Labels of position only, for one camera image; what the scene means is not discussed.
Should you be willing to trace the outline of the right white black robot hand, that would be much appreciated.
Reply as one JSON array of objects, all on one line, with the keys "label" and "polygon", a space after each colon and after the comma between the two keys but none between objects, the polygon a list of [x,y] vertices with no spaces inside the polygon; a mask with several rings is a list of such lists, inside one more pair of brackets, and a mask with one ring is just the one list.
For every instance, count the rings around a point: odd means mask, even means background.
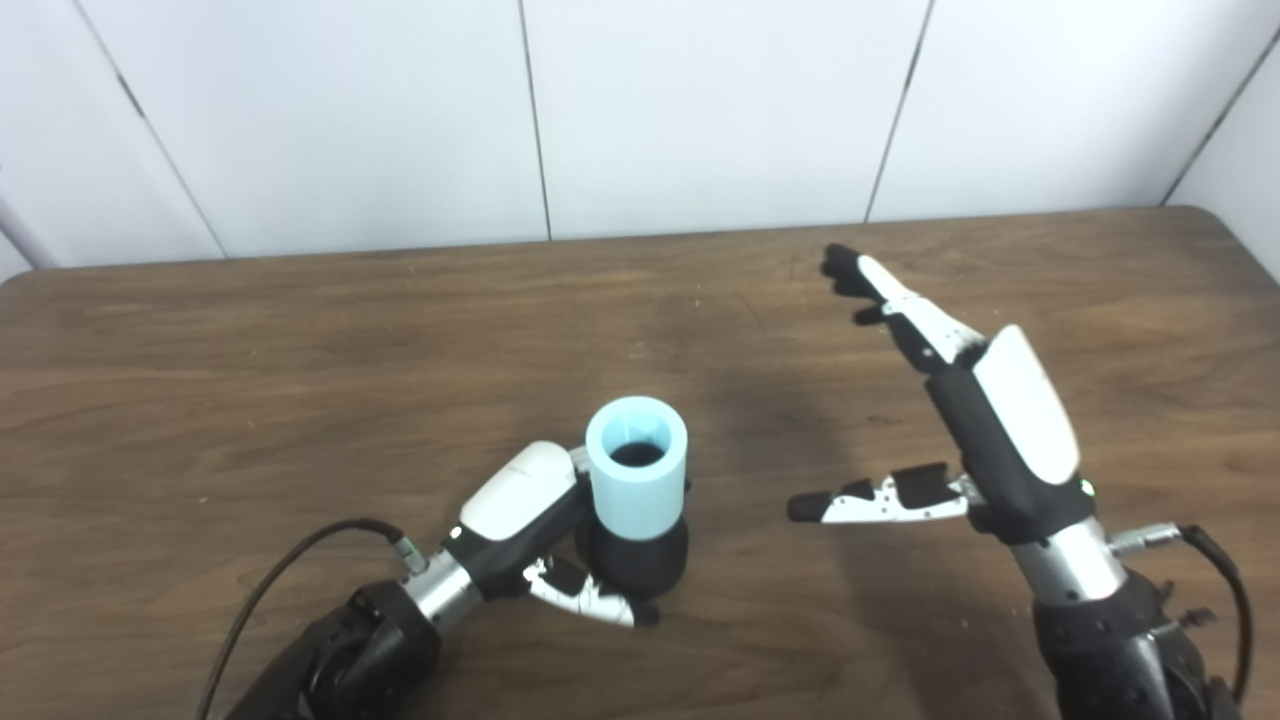
[{"label": "right white black robot hand", "polygon": [[887,325],[925,378],[925,392],[957,447],[961,473],[945,462],[795,495],[795,523],[870,524],[966,516],[1007,546],[1047,538],[1091,518],[1080,450],[1065,407],[1025,333],[983,336],[908,288],[874,258],[832,243],[820,265],[835,293],[864,299],[856,325]]}]

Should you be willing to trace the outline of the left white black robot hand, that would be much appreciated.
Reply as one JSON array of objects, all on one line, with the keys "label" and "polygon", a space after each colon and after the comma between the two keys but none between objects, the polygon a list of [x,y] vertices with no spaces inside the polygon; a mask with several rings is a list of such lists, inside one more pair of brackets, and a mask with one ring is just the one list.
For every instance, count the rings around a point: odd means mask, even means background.
[{"label": "left white black robot hand", "polygon": [[530,594],[599,623],[654,626],[652,603],[553,555],[594,511],[582,454],[550,441],[522,448],[463,503],[442,548],[484,601]]}]

